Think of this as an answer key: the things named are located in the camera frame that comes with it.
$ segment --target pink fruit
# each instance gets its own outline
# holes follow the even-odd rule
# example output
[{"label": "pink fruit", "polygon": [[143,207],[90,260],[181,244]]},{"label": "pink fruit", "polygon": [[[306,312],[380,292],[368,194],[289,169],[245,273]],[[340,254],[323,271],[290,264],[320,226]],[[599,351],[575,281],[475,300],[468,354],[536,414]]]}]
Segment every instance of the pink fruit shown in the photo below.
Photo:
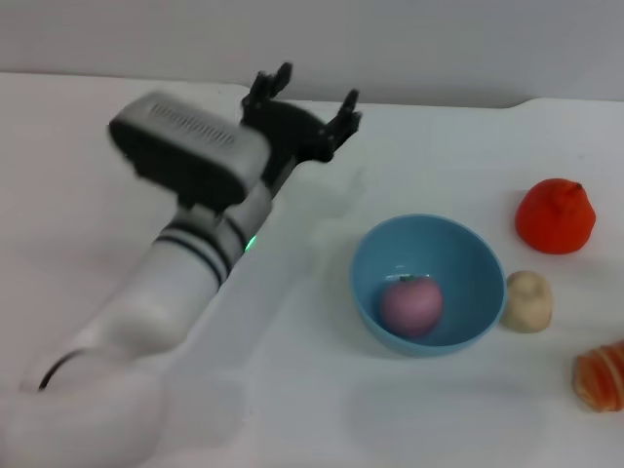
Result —
[{"label": "pink fruit", "polygon": [[431,278],[404,277],[389,286],[381,299],[381,322],[391,333],[423,336],[442,317],[442,292]]}]

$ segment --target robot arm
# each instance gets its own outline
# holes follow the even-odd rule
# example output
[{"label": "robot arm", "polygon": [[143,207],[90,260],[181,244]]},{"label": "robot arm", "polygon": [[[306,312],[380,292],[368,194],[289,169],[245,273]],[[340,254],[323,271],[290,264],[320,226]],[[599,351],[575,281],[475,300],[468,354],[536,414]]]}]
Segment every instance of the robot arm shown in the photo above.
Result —
[{"label": "robot arm", "polygon": [[204,312],[271,212],[297,164],[327,163],[357,132],[352,91],[327,124],[273,100],[292,66],[259,73],[243,99],[240,126],[155,93],[109,125],[139,177],[172,190],[178,210],[130,277],[91,322],[30,368],[21,388],[42,391],[67,362],[85,354],[133,360],[178,346]]}]

